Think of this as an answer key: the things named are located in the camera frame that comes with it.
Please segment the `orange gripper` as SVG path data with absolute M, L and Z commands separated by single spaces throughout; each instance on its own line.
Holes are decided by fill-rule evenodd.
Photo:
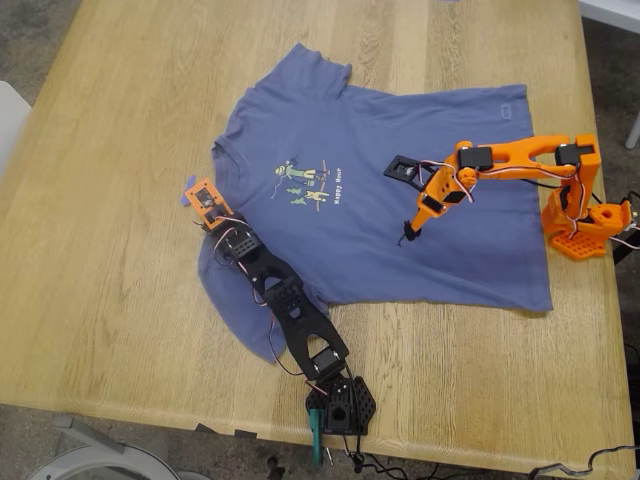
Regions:
M 474 202 L 471 192 L 475 188 L 475 171 L 470 167 L 460 167 L 456 153 L 444 161 L 421 160 L 420 167 L 432 172 L 428 179 L 420 179 L 423 183 L 420 206 L 415 215 L 403 223 L 398 245 L 404 240 L 412 242 L 417 239 L 425 223 L 438 213 L 444 213 L 449 206 L 462 200 Z

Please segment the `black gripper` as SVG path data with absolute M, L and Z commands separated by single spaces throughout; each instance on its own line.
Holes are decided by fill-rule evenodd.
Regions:
M 203 260 L 241 260 L 260 248 L 260 239 L 239 214 L 205 213 Z

